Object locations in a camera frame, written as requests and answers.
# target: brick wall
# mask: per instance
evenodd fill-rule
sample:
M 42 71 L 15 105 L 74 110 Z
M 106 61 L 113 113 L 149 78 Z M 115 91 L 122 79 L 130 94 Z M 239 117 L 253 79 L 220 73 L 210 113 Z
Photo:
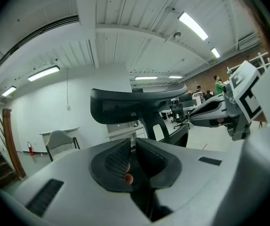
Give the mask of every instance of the brick wall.
M 243 53 L 235 55 L 221 62 L 220 64 L 195 75 L 194 77 L 183 81 L 183 83 L 186 84 L 188 91 L 190 90 L 191 92 L 195 92 L 198 85 L 202 87 L 202 92 L 204 93 L 206 93 L 207 90 L 215 92 L 213 78 L 215 74 L 218 75 L 223 82 L 226 81 L 229 78 L 227 75 L 227 67 L 232 68 L 234 66 L 240 65 L 244 60 L 250 60 L 256 57 L 258 52 L 264 53 L 266 51 L 262 46 L 256 46 L 252 49 L 244 51 Z

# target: fluorescent light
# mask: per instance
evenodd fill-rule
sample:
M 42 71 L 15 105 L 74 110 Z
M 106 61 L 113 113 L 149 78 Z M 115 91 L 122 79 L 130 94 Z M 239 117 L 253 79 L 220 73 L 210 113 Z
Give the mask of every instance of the fluorescent light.
M 214 54 L 214 56 L 216 56 L 216 58 L 221 57 L 219 52 L 216 50 L 216 48 L 211 49 L 211 52 L 213 52 L 213 54 Z
M 170 79 L 181 79 L 182 76 L 169 76 L 168 78 L 170 78 Z
M 155 80 L 158 76 L 144 76 L 144 77 L 135 77 L 135 80 Z
M 9 95 L 10 93 L 12 93 L 12 92 L 15 91 L 15 90 L 16 90 L 16 87 L 11 86 L 11 87 L 3 94 L 3 96 Z
M 193 32 L 195 32 L 203 41 L 208 38 L 205 31 L 191 18 L 187 13 L 182 12 L 178 19 L 186 24 Z
M 59 70 L 60 70 L 59 67 L 58 67 L 57 65 L 55 65 L 55 66 L 52 66 L 52 67 L 50 67 L 50 68 L 48 68 L 48 69 L 39 71 L 39 72 L 35 73 L 34 75 L 29 76 L 29 77 L 28 77 L 28 80 L 34 81 L 34 80 L 37 80 L 37 79 L 39 79 L 39 78 L 41 78 L 41 77 L 43 77 L 43 76 L 46 76 L 46 75 L 48 75 L 48 74 L 57 72 L 57 71 L 59 71 Z

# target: green shirt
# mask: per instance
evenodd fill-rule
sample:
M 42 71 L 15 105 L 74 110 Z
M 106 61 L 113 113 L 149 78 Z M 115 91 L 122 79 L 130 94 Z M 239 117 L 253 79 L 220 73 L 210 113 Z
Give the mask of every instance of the green shirt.
M 221 83 L 219 82 L 215 83 L 215 92 L 217 95 L 223 93 L 223 86 L 221 85 Z

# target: black gripper pad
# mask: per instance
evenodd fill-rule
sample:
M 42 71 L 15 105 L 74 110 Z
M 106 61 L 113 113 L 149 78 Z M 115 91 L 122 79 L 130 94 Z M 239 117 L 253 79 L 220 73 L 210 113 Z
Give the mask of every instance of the black gripper pad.
M 141 138 L 136 138 L 136 157 L 154 189 L 170 187 L 182 171 L 178 157 Z
M 131 185 L 124 180 L 130 156 L 131 139 L 127 138 L 94 156 L 90 162 L 90 173 L 108 191 L 132 192 Z

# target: white ceiling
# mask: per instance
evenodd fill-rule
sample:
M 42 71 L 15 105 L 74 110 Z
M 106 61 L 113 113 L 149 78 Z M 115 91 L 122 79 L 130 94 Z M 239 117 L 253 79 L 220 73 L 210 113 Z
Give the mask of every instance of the white ceiling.
M 177 19 L 182 11 L 205 30 L 209 36 L 205 41 Z M 49 31 L 39 36 L 40 43 L 49 47 L 29 48 L 21 57 L 6 61 L 0 72 L 10 68 L 10 73 L 3 79 L 0 76 L 0 90 L 55 59 L 60 67 L 124 63 L 131 84 L 151 85 L 135 83 L 134 78 L 158 75 L 151 83 L 164 85 L 171 81 L 169 75 L 187 78 L 240 52 L 238 41 L 254 33 L 251 21 L 234 0 L 12 0 L 0 15 L 0 52 L 5 54 L 52 21 L 77 14 L 81 24 L 77 28 L 65 25 L 60 41 L 48 37 Z M 173 39 L 176 31 L 181 37 Z M 211 52 L 213 47 L 221 54 L 219 60 Z

